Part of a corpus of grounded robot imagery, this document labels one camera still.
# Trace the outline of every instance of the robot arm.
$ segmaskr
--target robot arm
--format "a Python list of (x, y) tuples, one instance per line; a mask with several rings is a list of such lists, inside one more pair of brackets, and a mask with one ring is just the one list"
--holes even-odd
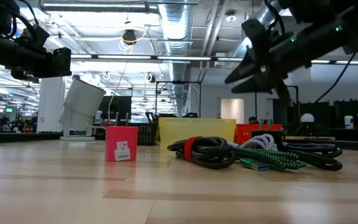
[[(14, 39), (17, 19), (27, 28)], [(0, 0), (0, 65), (11, 69), (14, 78), (26, 80), (27, 74), (37, 78), (71, 75), (71, 50), (61, 48), (53, 53), (47, 52), (43, 46), (48, 37), (49, 34), (38, 24), (32, 26), (20, 15), (20, 8), (14, 0)]]
[(312, 25), (297, 34), (273, 32), (271, 28), (280, 19), (274, 8), (271, 13), (277, 15), (276, 21), (267, 30), (257, 19), (245, 21), (242, 29), (253, 47), (248, 48), (243, 61), (225, 83), (250, 78), (235, 86), (233, 93), (271, 93), (271, 89), (275, 89), (280, 99), (289, 101), (283, 82), (288, 72), (302, 66), (308, 68), (312, 60), (339, 47), (347, 54), (358, 52), (358, 0), (276, 1), (282, 8), (290, 9), (297, 23)]

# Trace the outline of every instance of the yellow box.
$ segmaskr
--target yellow box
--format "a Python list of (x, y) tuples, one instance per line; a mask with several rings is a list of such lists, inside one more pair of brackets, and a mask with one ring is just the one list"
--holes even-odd
[(233, 142), (235, 119), (216, 118), (160, 118), (161, 149), (194, 136), (222, 137)]

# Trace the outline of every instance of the ceiling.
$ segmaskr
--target ceiling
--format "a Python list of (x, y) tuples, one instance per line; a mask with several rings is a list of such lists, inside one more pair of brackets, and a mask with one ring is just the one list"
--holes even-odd
[[(29, 2), (34, 6), (41, 26), (50, 34), (50, 38), (44, 46), (47, 50), (52, 51), (60, 47), (68, 47), (73, 54), (165, 54), (165, 45), (162, 42), (164, 36), (159, 15), (126, 12), (75, 12), (75, 8), (66, 12), (42, 12), (38, 7), (38, 0)], [(199, 56), (201, 54), (208, 21), (215, 19), (216, 24), (220, 13), (225, 13), (219, 11), (220, 7), (222, 7), (222, 4), (220, 4), (216, 17), (211, 18), (213, 2), (211, 0), (200, 0), (198, 5), (192, 7), (190, 55)], [(218, 32), (218, 40), (213, 45), (213, 55), (230, 52), (240, 44), (244, 37), (240, 28), (241, 24), (244, 22), (246, 15), (250, 15), (259, 9), (260, 3), (261, 0), (228, 2), (226, 9), (234, 10), (237, 19), (228, 22), (225, 20), (226, 16), (223, 17), (224, 19)], [(34, 22), (29, 9), (24, 5), (21, 6), (23, 6), (21, 7), (21, 14)], [(296, 25), (291, 17), (285, 17), (285, 23), (289, 26), (289, 30), (302, 28), (302, 26)], [(18, 24), (19, 35), (24, 28), (23, 24)], [(133, 49), (122, 45), (121, 34), (127, 29), (134, 29), (138, 38)], [(344, 54), (343, 52), (337, 52), (333, 57), (336, 55), (343, 56)], [(111, 94), (119, 83), (120, 76), (124, 73), (120, 87), (131, 87), (134, 90), (119, 90), (117, 94), (138, 97), (138, 100), (144, 103), (143, 106), (139, 105), (138, 108), (147, 108), (148, 110), (154, 108), (153, 106), (150, 107), (150, 105), (154, 103), (154, 99), (151, 96), (155, 94), (152, 89), (155, 88), (155, 84), (147, 81), (147, 75), (155, 75), (157, 81), (170, 81), (169, 68), (169, 63), (71, 63), (73, 74), (80, 75), (82, 80), (104, 88), (108, 94)], [(210, 68), (206, 72), (205, 84), (222, 85), (224, 77), (228, 73), (229, 70)], [(198, 74), (198, 67), (191, 69), (191, 79), (193, 81), (196, 80)], [(68, 88), (71, 83), (71, 77), (66, 78), (66, 83)], [(0, 103), (21, 102), (20, 105), (23, 107), (34, 108), (25, 110), (27, 113), (31, 113), (37, 109), (39, 91), (39, 84), (15, 80), (10, 76), (9, 70), (0, 66), (0, 97), (5, 99), (0, 100)], [(173, 98), (171, 91), (162, 93), (162, 96), (167, 96), (167, 101)], [(183, 89), (183, 97), (186, 97), (185, 88)]]

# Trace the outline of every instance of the wooden tabletop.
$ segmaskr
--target wooden tabletop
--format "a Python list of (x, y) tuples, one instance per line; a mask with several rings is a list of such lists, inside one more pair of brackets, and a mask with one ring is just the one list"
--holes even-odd
[(158, 147), (105, 162), (104, 142), (0, 144), (0, 223), (358, 223), (358, 151), (339, 172), (209, 170)]

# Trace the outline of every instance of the lamp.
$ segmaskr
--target lamp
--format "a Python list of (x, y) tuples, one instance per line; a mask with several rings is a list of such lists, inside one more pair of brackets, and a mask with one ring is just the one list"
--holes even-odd
[[(79, 79), (73, 79), (67, 92), (59, 123), (63, 125), (62, 141), (93, 141), (92, 122), (106, 92)], [(70, 135), (70, 128), (86, 131), (85, 136)]]

